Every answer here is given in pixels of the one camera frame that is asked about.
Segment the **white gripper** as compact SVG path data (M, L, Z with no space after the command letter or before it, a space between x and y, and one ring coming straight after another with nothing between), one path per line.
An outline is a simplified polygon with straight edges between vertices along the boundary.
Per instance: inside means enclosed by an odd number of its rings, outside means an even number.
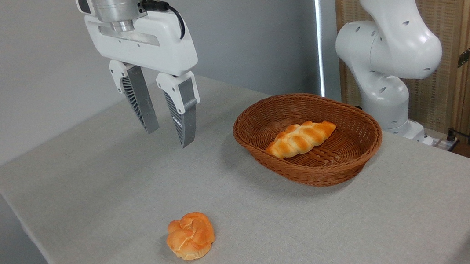
M198 56L181 15L160 0L76 0L97 51L148 134L159 129L142 68L156 70L182 148L195 139Z

